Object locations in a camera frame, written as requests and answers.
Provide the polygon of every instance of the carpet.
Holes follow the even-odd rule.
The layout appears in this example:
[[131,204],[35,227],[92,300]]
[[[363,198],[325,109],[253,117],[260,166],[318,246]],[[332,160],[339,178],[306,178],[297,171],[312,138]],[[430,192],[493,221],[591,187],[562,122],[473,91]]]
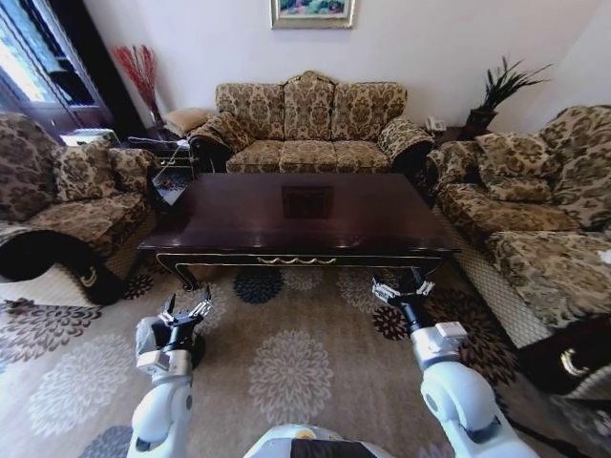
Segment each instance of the carpet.
[[[217,271],[214,309],[198,327],[206,354],[194,372],[189,456],[241,457],[270,427],[288,422],[327,427],[397,458],[453,456],[421,399],[405,322],[373,298],[370,277],[368,269]],[[611,452],[604,411],[539,393],[459,272],[446,265],[436,281],[427,307],[470,332],[463,361],[493,385],[520,437],[543,457]],[[150,389],[135,369],[136,325],[174,292],[179,308],[201,297],[146,260],[115,305],[2,305],[2,456],[125,456],[132,413]]]

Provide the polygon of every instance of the vase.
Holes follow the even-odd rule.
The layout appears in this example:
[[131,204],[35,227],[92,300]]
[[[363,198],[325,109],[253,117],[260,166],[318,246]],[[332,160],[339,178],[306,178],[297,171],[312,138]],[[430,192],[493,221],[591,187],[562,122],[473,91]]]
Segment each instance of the vase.
[[471,141],[476,136],[487,134],[488,126],[496,115],[497,112],[494,110],[480,110],[478,108],[471,110],[467,123],[460,131],[458,140]]

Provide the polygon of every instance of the dark wooden coffee table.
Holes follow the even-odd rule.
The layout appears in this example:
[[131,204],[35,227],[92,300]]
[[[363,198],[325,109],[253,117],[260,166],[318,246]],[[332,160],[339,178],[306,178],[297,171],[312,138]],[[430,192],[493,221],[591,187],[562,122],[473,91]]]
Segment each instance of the dark wooden coffee table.
[[402,175],[202,174],[139,246],[190,265],[420,267],[457,251]]

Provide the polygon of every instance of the telephone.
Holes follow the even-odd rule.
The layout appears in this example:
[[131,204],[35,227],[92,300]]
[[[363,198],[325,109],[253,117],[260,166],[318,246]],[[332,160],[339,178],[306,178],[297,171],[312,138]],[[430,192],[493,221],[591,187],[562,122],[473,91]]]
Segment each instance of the telephone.
[[446,132],[446,121],[442,121],[441,119],[435,119],[434,116],[429,116],[427,122],[425,123],[427,131],[434,133]]

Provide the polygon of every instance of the framed painting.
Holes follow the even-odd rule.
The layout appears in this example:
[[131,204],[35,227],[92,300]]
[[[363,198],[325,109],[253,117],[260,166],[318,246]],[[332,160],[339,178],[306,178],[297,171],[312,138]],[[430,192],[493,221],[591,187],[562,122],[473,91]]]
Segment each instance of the framed painting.
[[271,0],[272,29],[351,29],[356,0]]

